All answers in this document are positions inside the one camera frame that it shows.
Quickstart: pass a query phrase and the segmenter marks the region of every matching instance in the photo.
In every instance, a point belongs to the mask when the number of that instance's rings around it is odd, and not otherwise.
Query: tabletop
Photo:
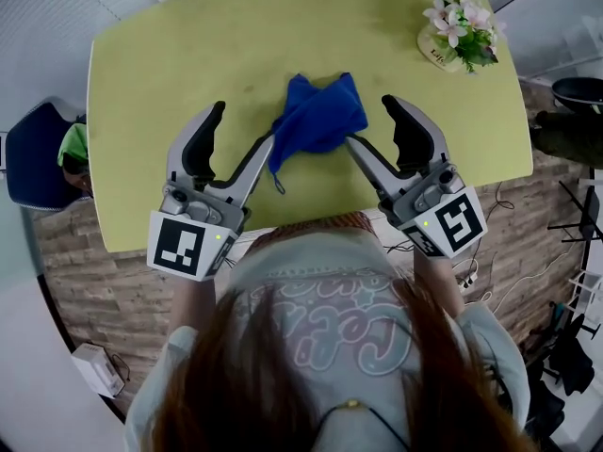
[[[487,0],[481,0],[487,6]],[[188,120],[218,100],[226,110],[211,165],[227,179],[284,109],[296,73],[319,86],[350,72],[367,113],[361,133],[394,163],[393,94],[441,127],[468,185],[530,174],[530,136],[507,45],[477,75],[445,73],[416,47],[432,0],[169,0],[96,38],[90,60],[89,146],[95,203],[109,251],[146,248],[162,201],[168,149]],[[246,230],[377,205],[345,148],[297,153],[266,169]]]

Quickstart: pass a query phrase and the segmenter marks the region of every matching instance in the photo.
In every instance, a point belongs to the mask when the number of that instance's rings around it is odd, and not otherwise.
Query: black round object
[[[178,202],[186,202],[186,200],[188,199],[187,195],[184,192],[179,191],[178,189],[173,191],[171,194],[172,194],[173,198],[175,200],[177,200]]]
[[[442,183],[443,185],[447,185],[450,181],[452,181],[453,177],[454,174],[452,174],[452,172],[450,172],[449,170],[445,170],[440,174],[440,183]]]
[[[593,77],[570,77],[553,84],[559,102],[579,114],[603,115],[603,80]]]

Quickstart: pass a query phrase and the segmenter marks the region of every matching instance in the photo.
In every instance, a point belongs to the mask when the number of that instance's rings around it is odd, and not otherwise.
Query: hair
[[[533,441],[498,405],[475,346],[468,344],[467,359],[431,292],[405,280],[396,280],[394,289],[407,307],[421,357],[416,375],[401,376],[409,449],[535,452]],[[207,332],[175,369],[144,449],[295,452],[318,442],[321,417],[286,357],[272,318],[274,291],[267,290],[242,334],[233,319],[239,295],[230,292],[220,300]]]

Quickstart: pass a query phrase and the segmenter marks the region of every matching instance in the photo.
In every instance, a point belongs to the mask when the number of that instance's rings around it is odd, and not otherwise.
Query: dark blue chair seat
[[[80,199],[57,164],[58,149],[72,123],[50,103],[41,104],[7,136],[7,183],[10,198],[21,206],[60,211]]]

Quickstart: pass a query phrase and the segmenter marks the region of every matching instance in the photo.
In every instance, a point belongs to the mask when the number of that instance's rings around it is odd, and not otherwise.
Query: plaid fabric
[[[375,234],[370,219],[360,211],[354,211],[341,216],[314,219],[312,221],[298,222],[276,228],[274,231],[262,234],[249,247],[247,252],[264,248],[267,244],[281,241],[301,234],[308,234],[320,230],[332,230],[341,228],[357,228]]]

